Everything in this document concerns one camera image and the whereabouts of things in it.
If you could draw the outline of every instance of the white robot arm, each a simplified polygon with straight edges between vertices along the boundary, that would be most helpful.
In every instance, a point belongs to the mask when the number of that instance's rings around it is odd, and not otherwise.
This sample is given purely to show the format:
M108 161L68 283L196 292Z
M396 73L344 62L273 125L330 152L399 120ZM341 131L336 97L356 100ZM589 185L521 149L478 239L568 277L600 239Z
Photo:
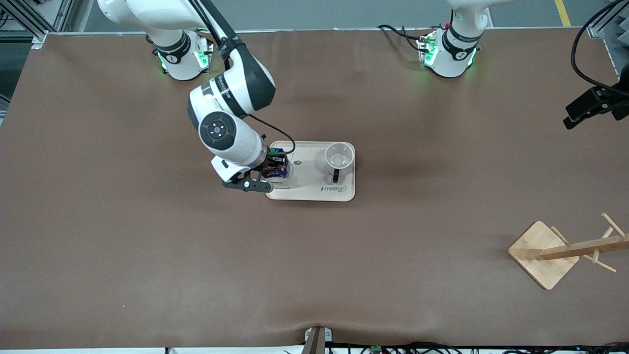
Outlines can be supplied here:
M418 40L420 61L443 77L457 77L472 64L488 18L485 9L515 0L447 0L452 7L448 28L439 28Z
M242 119L270 105L276 91L275 82L214 4L210 0L200 0L200 3L198 0L98 1L110 19L144 29L159 51L177 58L190 56L196 61L193 49L186 44L186 31L182 29L210 30L221 58L225 62L231 59L233 65L190 92L188 115L201 142L216 155L212 166L224 186L270 192L270 183L259 178L252 180L249 174L251 170L261 171L270 161L285 158L286 153L269 153L263 137ZM182 67L183 62L181 59L174 67ZM190 67L192 65L181 71L193 72Z

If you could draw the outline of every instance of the green led light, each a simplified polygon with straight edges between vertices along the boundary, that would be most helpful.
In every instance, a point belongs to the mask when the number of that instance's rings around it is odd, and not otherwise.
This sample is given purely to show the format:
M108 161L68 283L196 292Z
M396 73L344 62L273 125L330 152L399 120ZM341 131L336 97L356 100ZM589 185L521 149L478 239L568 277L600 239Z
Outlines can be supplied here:
M207 67L208 66L208 56L203 52L196 52L197 61L199 62L199 66Z
M163 68L164 70L167 70L167 69L166 69L166 64L164 64L164 59L162 58L162 55L161 55L161 54L159 54L159 53L157 53L157 57L159 58L159 61L162 63L162 68Z
M474 51L472 52L472 54L470 54L470 61L467 62L467 67L469 67L470 65L472 65L472 63L474 62L474 54L476 54L476 49L474 49Z
M426 53L426 59L425 59L425 63L426 65L432 65L435 62L435 57L437 56L438 53L438 47L436 45L434 45L429 51L428 53Z

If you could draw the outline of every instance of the black cable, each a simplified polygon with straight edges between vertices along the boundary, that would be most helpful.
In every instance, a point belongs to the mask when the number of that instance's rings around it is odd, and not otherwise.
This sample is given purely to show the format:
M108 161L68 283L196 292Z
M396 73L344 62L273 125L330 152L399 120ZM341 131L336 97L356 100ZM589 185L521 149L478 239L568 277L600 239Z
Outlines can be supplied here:
M406 34L406 30L404 29L404 26L402 26L402 32L404 33L404 38L406 38L406 41L408 42L408 45L411 46L411 48L422 53L428 53L428 49L419 48L415 46L413 43L411 43L411 40L408 38L408 34Z
M554 352L556 352L558 350L564 349L564 348L565 348L565 346L560 346L560 347L557 347L555 349L550 349L550 350L547 350L547 351L543 351L543 353L544 354L552 354L552 353L554 353Z
M611 22L611 20L615 19L616 16L618 16L618 14L620 13L620 11L623 11L625 9L625 7L627 7L627 5L629 5L629 1L627 1L623 6L621 6L620 9L618 9L618 11L616 11L616 13L613 16L610 16L610 18L607 19L607 21L605 21L605 23L603 23L603 25L601 26L601 28L599 29L599 31L602 31L603 28L605 28L605 26L607 26L607 24L609 22Z
M443 352L442 352L441 350L437 349L437 348L430 348L430 349L428 349L427 351L423 351L423 352L421 352L421 354L426 354L426 353L429 353L429 352L431 352L431 351L436 351L436 352L437 352L437 353L439 353L439 354L443 354Z
M381 30L387 28L388 30L393 31L393 33L406 38L406 41L408 42L408 45L411 46L411 48L413 48L415 50L418 50L418 51L420 51L422 53L428 53L427 49L418 48L416 45L414 45L411 42L411 40L419 40L420 37L408 35L408 33L406 33L406 29L404 28L404 26L402 26L402 31L398 31L397 29L395 29L395 27L393 27L391 25L380 25L380 26L378 26L378 28L380 28Z
M9 13L4 12L4 11L0 11L0 28L2 28L4 25L6 25L6 23L8 21L13 21L13 19L10 17Z
M399 36L410 38L412 40L420 39L419 37L404 35L404 33L398 31L397 29L395 29L395 27L390 26L390 25L380 25L380 26L378 26L378 28L380 28L380 29L387 28L388 30L393 31L395 34L397 34Z
M281 153L279 153L279 155L280 155L280 156L285 156L285 155L291 154L293 151L295 151L295 147L296 147L295 140L294 140L294 139L293 139L290 135L288 135L287 133L285 133L285 132L284 132L283 130L281 130L280 128L277 128L277 127L276 127L276 126L274 126L273 124L267 123L267 122L263 121L262 119L260 119L260 118L256 117L256 116L255 116L255 115L253 115L253 114L249 114L249 116L250 116L251 118L253 118L253 119L257 120L258 122L260 122L260 123L262 123L262 124L266 125L267 127L270 127L270 128L272 128L272 129L274 129L274 130L276 130L276 131L280 132L283 136L287 137L287 138L288 138L288 139L292 142L292 149L291 149L290 151L288 151L288 152L281 152Z
M429 342L429 341L424 341L424 342L414 342L411 344L414 348L428 348L429 350L435 350L441 354L443 354L442 351L440 351L439 349L445 349L448 353L450 353L449 349L452 349L454 351L457 352L457 354L463 354L460 350L449 346L449 345L445 345L445 344L440 344L440 343L434 343L434 342Z
M218 36L216 30L214 29L214 27L212 27L212 23L210 22L208 15L203 10L203 7L199 4L197 0L188 0L188 2L190 3L190 5L192 5L192 8L194 8L195 12L197 12L199 17L201 18L201 21L203 21L203 23L208 27L209 34L212 35L214 41L216 41L216 45L220 47L223 44L222 38ZM223 64L225 65L225 71L231 68L229 59L225 59L223 61Z
M595 86L601 86L602 88L608 89L612 92L618 93L618 94L622 94L624 97L629 97L629 93L621 91L619 89L613 88L611 86L605 85L603 83L600 83L594 79L592 79L591 77L585 75L578 67L577 67L577 62L576 62L576 53L577 53L577 46L579 45L579 40L581 39L581 36L583 35L583 32L586 31L587 26L589 26L590 23L592 23L598 16L600 16L602 13L604 13L605 11L615 7L616 5L620 4L622 1L625 0L615 0L613 3L610 3L609 5L605 6L603 9L601 9L600 11L598 11L594 16L592 16L589 20L586 21L585 25L583 25L583 27L581 27L581 29L579 30L579 33L577 33L576 38L574 39L574 43L572 44L572 51L570 53L570 62L572 64L572 70L574 70L574 72L583 80L595 85Z
M596 22L594 22L594 23L592 24L592 27L596 27L596 25L598 25L598 23L599 23L599 22L601 22L601 21L603 20L603 18L605 18L605 16L607 16L607 15L608 15L608 14L609 14L612 10L614 10L614 8L613 8L613 7L612 7L612 8L610 8L609 10L607 10L607 12L605 12L604 14L602 14L602 15L598 18L598 20L596 20Z
M624 351L625 354L629 354L629 343L613 343L613 346L611 346L605 354L609 354L615 349L620 349L621 351Z

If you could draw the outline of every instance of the wooden mug stand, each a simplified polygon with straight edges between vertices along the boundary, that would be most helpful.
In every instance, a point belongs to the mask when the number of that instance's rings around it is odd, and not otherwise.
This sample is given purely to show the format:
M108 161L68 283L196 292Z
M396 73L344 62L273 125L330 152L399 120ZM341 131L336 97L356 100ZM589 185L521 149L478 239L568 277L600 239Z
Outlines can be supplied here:
M512 245L507 252L542 288L552 289L561 278L584 258L613 273L616 270L598 260L600 253L629 248L629 237L602 213L610 227L600 239L571 244L554 226L548 228L536 221Z

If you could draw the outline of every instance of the wooden base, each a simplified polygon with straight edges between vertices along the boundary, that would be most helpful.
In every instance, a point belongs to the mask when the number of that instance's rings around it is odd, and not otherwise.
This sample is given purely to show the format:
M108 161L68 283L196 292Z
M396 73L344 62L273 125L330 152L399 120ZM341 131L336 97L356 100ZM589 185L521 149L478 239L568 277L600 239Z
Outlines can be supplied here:
M544 260L545 248L563 246L564 243L541 221L536 221L509 247L509 255L542 288L552 289L555 284L579 261L579 257Z

